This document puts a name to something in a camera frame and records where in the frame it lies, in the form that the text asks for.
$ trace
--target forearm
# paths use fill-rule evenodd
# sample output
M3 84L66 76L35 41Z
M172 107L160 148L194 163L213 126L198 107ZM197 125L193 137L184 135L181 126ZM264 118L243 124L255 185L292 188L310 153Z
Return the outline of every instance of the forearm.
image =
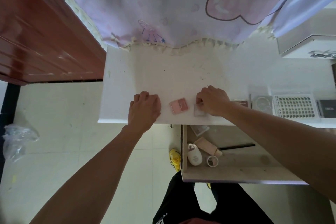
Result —
M295 175L336 202L336 136L234 103L225 108L225 119Z
M126 125L54 194L31 224L100 223L141 136Z

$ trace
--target open drawer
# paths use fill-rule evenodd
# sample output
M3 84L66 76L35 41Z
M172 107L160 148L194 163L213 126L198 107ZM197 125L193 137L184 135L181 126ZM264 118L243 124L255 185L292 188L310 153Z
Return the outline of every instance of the open drawer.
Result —
M244 143L255 143L256 146L222 151L216 167L207 165L209 154L200 150L203 161L193 166L187 159L188 143L200 137L217 147ZM210 126L207 132L196 137L189 125L182 125L181 151L181 174L185 182L306 184L236 126Z

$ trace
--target red-brown door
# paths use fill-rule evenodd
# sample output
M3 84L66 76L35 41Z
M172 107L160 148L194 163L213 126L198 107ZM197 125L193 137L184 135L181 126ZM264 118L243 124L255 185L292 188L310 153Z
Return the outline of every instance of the red-brown door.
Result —
M105 55L63 0L0 0L0 79L102 79Z

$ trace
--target white desk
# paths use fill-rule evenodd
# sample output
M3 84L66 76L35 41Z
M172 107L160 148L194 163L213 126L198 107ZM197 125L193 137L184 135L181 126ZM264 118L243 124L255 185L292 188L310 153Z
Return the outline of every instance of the white desk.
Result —
M224 89L231 99L248 99L255 86L293 90L304 86L316 99L336 99L330 60L283 59L276 40L265 35L254 35L232 52L207 45L189 48L190 52L178 56L168 49L161 53L138 45L129 53L109 47L99 122L126 123L129 102L143 90L160 96L158 124L232 125L220 117L193 116L196 94L208 85ZM190 109L173 115L169 102L182 97ZM336 119L320 119L310 125L336 128Z

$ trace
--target shoe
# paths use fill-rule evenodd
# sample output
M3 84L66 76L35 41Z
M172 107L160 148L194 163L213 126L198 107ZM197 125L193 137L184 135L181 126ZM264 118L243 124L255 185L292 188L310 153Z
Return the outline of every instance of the shoe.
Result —
M169 152L169 159L171 165L175 168L176 172L180 171L181 154L177 150L172 149Z

